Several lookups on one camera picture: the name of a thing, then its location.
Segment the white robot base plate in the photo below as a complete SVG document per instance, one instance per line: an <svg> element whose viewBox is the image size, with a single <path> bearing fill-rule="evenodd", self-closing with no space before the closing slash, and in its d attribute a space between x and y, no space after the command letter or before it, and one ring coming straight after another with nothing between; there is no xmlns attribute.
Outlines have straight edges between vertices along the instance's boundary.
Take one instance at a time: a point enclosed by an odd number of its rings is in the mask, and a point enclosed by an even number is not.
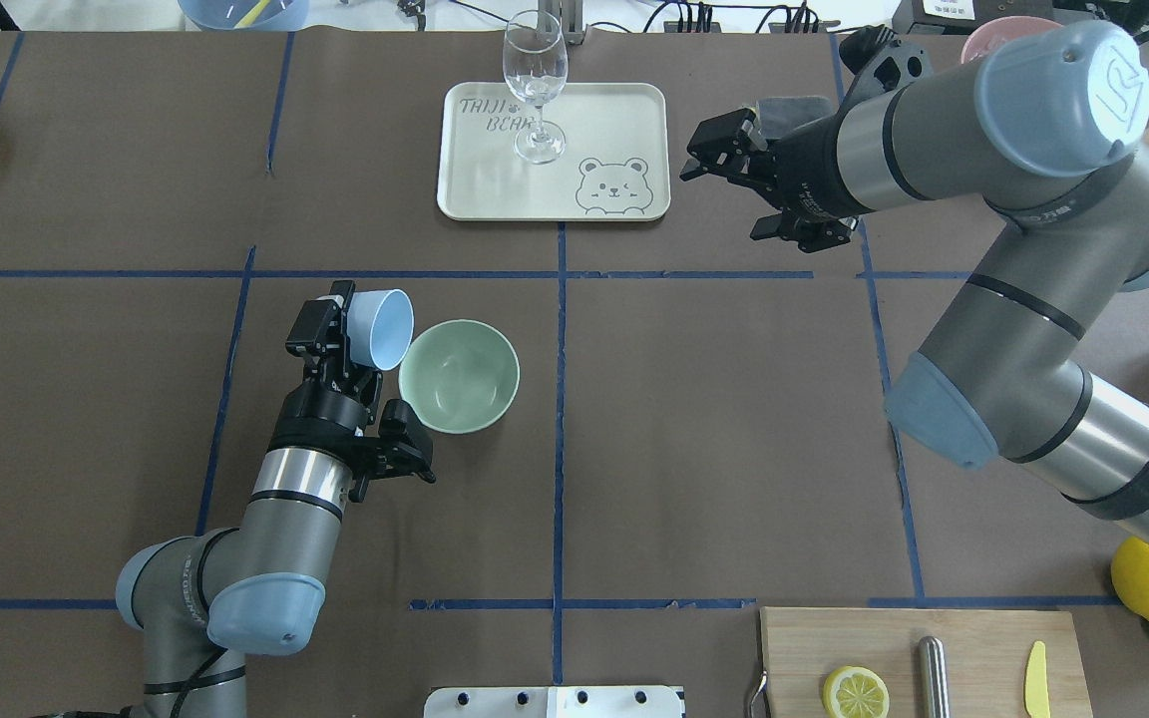
<svg viewBox="0 0 1149 718"><path fill-rule="evenodd" d="M666 685L444 687L424 717L685 717L684 692Z"/></svg>

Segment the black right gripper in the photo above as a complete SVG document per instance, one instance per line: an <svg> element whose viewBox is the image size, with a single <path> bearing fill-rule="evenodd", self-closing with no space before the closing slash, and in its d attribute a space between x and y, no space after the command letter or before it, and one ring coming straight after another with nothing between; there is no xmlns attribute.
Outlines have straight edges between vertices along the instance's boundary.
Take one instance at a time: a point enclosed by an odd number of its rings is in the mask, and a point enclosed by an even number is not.
<svg viewBox="0 0 1149 718"><path fill-rule="evenodd" d="M840 122L815 119L769 145L756 110L702 119L685 147L685 182L705 176L762 182L759 194L778 213L754 222L751 240L795 242L803 253L838 248L850 241L857 216L865 213L839 170Z"/></svg>

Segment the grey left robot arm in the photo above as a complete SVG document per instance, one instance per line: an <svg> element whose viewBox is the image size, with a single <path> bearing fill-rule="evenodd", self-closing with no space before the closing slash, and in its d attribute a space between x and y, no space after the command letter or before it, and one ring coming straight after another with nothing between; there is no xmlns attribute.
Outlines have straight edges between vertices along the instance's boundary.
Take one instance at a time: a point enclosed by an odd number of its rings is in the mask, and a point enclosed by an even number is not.
<svg viewBox="0 0 1149 718"><path fill-rule="evenodd" d="M364 315L381 292L333 281L306 301L287 352L304 363L284 399L236 528L148 546L122 568L116 609L142 634L142 698L125 717L242 717L250 655L304 649L352 485L377 458L364 435L381 372Z"/></svg>

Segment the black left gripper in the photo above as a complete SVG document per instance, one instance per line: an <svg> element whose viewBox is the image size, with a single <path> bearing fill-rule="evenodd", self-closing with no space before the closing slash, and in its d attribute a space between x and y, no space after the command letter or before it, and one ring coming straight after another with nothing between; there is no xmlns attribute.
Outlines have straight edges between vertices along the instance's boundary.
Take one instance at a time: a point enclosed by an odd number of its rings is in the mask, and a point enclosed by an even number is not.
<svg viewBox="0 0 1149 718"><path fill-rule="evenodd" d="M318 362L304 366L301 385L284 399L270 451L300 447L345 465L364 463L364 433L378 417L383 372L348 362L347 319L355 289L355 281L333 281L324 295L301 304L284 350Z"/></svg>

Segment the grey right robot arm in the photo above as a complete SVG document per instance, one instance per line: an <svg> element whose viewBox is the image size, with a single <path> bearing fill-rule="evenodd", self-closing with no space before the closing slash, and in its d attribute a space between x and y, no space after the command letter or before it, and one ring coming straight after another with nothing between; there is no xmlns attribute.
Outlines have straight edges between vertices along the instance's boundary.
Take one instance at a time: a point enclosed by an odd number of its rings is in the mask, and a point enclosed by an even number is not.
<svg viewBox="0 0 1149 718"><path fill-rule="evenodd" d="M1072 358L1118 292L1149 289L1149 74L1108 20L935 72L890 29L845 38L836 108L703 119L684 180L772 207L751 239L824 250L862 216L976 194L1003 231L893 383L890 424L961 468L1004 458L1149 542L1149 406Z"/></svg>

